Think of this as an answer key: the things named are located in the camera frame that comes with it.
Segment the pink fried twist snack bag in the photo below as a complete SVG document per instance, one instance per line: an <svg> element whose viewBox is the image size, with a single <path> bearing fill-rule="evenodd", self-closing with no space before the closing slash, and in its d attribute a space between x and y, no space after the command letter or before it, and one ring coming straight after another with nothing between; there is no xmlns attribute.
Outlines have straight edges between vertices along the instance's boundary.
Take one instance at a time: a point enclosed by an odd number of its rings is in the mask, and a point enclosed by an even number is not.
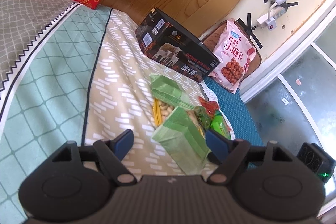
<svg viewBox="0 0 336 224"><path fill-rule="evenodd" d="M219 60L219 65L209 76L235 94L257 56L256 48L238 22L233 19L226 21L213 54Z"/></svg>

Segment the teal patterned cloth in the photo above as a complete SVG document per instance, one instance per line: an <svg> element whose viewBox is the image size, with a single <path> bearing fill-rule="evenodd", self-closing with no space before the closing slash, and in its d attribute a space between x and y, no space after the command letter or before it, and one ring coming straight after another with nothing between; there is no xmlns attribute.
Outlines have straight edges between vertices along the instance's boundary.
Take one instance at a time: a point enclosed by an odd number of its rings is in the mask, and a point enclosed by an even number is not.
<svg viewBox="0 0 336 224"><path fill-rule="evenodd" d="M211 77L205 78L205 84L216 95L219 107L228 118L235 137L245 139L252 145L264 146L254 121L240 98L239 90L235 94L230 93Z"/></svg>

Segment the black sheep print box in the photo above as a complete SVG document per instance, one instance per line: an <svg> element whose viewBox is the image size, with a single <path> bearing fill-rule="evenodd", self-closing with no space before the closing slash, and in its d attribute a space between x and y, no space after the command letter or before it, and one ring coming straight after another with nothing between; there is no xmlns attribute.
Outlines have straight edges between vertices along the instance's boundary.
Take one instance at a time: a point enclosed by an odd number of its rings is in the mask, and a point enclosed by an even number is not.
<svg viewBox="0 0 336 224"><path fill-rule="evenodd" d="M195 35L156 7L135 34L142 53L148 58L198 83L220 64Z"/></svg>

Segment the bright green snack pack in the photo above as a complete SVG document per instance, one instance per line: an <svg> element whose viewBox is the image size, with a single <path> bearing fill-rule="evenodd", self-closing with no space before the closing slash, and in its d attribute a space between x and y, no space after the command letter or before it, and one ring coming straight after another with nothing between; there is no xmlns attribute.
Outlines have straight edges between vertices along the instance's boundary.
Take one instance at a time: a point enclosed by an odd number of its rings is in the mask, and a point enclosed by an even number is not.
<svg viewBox="0 0 336 224"><path fill-rule="evenodd" d="M218 110L214 114L210 128L222 135L223 137L231 140L231 135L225 119L223 118L221 112L219 112Z"/></svg>

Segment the peanut snack bag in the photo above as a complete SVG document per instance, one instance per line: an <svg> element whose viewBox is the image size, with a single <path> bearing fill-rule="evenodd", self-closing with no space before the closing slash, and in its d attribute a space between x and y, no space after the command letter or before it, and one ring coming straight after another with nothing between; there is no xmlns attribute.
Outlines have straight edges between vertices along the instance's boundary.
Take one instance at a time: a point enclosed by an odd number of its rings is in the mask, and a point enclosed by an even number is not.
<svg viewBox="0 0 336 224"><path fill-rule="evenodd" d="M167 119L167 117L173 112L175 107L160 101L158 99L154 99L153 104L153 116L154 116L154 123L155 126L158 127ZM187 110L187 115L192 120L193 124L196 126L202 137L205 137L205 131L202 129L201 125L199 124L197 117L193 110Z"/></svg>

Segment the red spicy snack packet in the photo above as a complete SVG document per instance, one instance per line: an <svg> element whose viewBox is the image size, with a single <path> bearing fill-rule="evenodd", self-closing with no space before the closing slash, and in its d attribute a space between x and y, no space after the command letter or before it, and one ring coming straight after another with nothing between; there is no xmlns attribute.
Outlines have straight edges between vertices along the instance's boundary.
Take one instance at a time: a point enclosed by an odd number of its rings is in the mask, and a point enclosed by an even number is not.
<svg viewBox="0 0 336 224"><path fill-rule="evenodd" d="M216 112L220 110L219 105L216 101L207 101L202 97L198 97L198 101L202 107L205 108L207 114L211 119L215 116Z"/></svg>

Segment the black device green light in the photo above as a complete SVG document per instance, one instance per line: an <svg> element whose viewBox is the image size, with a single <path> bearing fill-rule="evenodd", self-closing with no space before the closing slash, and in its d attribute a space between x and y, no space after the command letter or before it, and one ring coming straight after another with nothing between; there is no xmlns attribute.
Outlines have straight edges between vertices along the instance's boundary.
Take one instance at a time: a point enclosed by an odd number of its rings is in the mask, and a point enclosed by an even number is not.
<svg viewBox="0 0 336 224"><path fill-rule="evenodd" d="M315 143L303 143L297 158L324 184L330 180L334 173L335 160Z"/></svg>

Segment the pale green snack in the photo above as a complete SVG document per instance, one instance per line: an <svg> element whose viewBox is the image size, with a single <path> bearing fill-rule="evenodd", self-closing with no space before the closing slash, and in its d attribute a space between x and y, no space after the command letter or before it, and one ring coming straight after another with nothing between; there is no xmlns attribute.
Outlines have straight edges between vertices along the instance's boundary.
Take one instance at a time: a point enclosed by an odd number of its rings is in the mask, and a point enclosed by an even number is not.
<svg viewBox="0 0 336 224"><path fill-rule="evenodd" d="M158 142L186 175L201 174L210 149L187 112L176 107L154 132Z"/></svg>
<svg viewBox="0 0 336 224"><path fill-rule="evenodd" d="M183 87L174 80L163 76L150 74L150 88L154 98L173 107L182 107L185 110L193 110L189 96Z"/></svg>

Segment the patterned bed sheet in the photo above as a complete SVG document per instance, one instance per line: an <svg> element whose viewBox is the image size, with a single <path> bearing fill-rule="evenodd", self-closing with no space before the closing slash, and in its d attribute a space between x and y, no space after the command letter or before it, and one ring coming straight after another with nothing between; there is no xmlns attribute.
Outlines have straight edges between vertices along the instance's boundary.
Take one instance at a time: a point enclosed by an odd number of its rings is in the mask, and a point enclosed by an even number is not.
<svg viewBox="0 0 336 224"><path fill-rule="evenodd" d="M150 75L175 80L191 104L228 104L211 79L196 83L148 59L124 12L72 0L1 0L1 223L25 220L23 180L69 140L91 145L124 130L134 145L123 164L144 174L181 175L152 139Z"/></svg>

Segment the white power strip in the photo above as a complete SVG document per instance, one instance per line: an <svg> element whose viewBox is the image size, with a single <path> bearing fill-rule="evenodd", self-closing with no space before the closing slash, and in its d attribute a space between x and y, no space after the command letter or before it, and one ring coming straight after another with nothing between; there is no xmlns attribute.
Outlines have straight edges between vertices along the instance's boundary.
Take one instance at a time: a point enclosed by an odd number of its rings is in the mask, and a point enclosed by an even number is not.
<svg viewBox="0 0 336 224"><path fill-rule="evenodd" d="M261 29L267 28L269 31L273 31L277 27L276 20L285 13L286 8L277 6L271 11L270 18L268 18L268 14L266 13L257 19L256 25Z"/></svg>

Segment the dark green snack packet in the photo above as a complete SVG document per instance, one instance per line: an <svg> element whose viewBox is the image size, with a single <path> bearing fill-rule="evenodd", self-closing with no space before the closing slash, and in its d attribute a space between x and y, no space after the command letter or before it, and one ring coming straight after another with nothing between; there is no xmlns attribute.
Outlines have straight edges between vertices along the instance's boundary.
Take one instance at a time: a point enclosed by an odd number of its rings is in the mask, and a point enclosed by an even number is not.
<svg viewBox="0 0 336 224"><path fill-rule="evenodd" d="M195 106L194 114L198 120L198 123L205 129L208 130L211 125L211 118L207 110L203 106Z"/></svg>

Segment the brown cushion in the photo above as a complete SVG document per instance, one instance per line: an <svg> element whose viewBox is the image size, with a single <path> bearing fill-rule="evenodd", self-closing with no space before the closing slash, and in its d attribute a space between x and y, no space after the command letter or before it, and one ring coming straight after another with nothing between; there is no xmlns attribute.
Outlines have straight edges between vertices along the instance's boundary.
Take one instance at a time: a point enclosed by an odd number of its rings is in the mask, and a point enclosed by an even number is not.
<svg viewBox="0 0 336 224"><path fill-rule="evenodd" d="M202 42L220 60L220 65L210 76L229 88L238 86L261 64L251 34L236 20L221 22Z"/></svg>

